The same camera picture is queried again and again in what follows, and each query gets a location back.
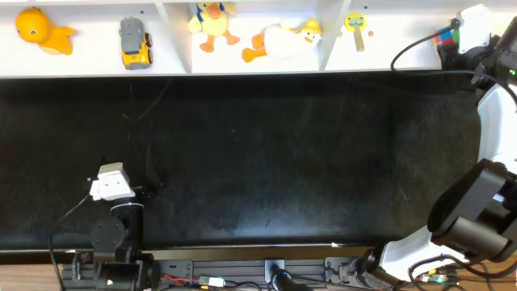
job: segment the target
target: black mat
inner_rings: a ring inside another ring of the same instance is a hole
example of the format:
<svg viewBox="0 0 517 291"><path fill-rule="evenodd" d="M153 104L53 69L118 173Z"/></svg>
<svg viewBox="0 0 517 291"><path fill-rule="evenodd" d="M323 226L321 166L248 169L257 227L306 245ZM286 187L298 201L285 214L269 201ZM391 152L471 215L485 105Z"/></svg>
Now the black mat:
<svg viewBox="0 0 517 291"><path fill-rule="evenodd" d="M439 78L176 78L134 123L165 81L0 82L0 249L46 248L103 155L132 181L152 161L165 183L145 206L148 249L402 238L477 161L477 99ZM79 209L57 247L88 247L108 213Z"/></svg>

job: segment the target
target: toy wheel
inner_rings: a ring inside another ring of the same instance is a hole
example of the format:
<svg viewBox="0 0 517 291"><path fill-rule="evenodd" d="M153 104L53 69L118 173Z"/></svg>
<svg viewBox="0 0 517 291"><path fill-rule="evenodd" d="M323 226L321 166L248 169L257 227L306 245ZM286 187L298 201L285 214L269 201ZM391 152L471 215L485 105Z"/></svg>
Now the toy wheel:
<svg viewBox="0 0 517 291"><path fill-rule="evenodd" d="M149 33L145 33L145 44L147 44L148 47L153 46L153 38L151 38L151 35Z"/></svg>

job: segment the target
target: plush duck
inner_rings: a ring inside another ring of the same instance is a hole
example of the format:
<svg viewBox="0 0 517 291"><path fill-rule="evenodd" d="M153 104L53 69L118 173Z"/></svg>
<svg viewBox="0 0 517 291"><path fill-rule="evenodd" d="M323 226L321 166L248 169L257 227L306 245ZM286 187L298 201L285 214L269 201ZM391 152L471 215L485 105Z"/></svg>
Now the plush duck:
<svg viewBox="0 0 517 291"><path fill-rule="evenodd" d="M228 2L198 2L197 14L188 23L189 32L203 31L207 34L207 42L200 45L207 53L213 52L213 43L216 37L226 37L226 43L233 45L241 39L232 36L228 31L229 21L226 12L235 14L235 6Z"/></svg>
<svg viewBox="0 0 517 291"><path fill-rule="evenodd" d="M16 18L19 36L28 42L37 43L47 53L72 54L69 36L74 30L68 27L55 27L38 8L26 9Z"/></svg>
<svg viewBox="0 0 517 291"><path fill-rule="evenodd" d="M301 30L270 26L263 34L253 37L253 49L245 48L242 59L249 63L257 57L282 59L312 51L322 38L322 29L316 19L309 19Z"/></svg>

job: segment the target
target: toy face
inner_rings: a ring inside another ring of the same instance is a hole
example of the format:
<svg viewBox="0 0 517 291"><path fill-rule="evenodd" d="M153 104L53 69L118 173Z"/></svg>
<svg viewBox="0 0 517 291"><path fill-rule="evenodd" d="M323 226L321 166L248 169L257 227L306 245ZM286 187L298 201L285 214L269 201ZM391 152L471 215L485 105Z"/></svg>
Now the toy face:
<svg viewBox="0 0 517 291"><path fill-rule="evenodd" d="M48 39L51 23L37 8L22 11L16 19L19 36L28 42L40 43Z"/></svg>
<svg viewBox="0 0 517 291"><path fill-rule="evenodd" d="M320 39L322 38L322 35L321 34L317 34L317 33L310 33L310 32L301 32L303 35L304 35L304 38L307 42L309 42L310 44L317 44Z"/></svg>
<svg viewBox="0 0 517 291"><path fill-rule="evenodd" d="M352 28L361 28L364 25L363 17L348 17L347 22Z"/></svg>
<svg viewBox="0 0 517 291"><path fill-rule="evenodd" d="M198 2L197 6L212 19L221 17L222 4L220 2Z"/></svg>

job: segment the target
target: white plush duck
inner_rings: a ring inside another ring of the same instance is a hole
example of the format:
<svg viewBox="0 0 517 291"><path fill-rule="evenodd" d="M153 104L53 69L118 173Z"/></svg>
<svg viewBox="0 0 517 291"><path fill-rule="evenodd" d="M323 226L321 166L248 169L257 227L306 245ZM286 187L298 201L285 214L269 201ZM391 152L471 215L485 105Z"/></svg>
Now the white plush duck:
<svg viewBox="0 0 517 291"><path fill-rule="evenodd" d="M252 48L242 51L242 59L249 63L257 57L274 57L282 59L309 53L322 38L322 29L316 19L309 19L300 31L270 26L263 34L253 37Z"/></svg>

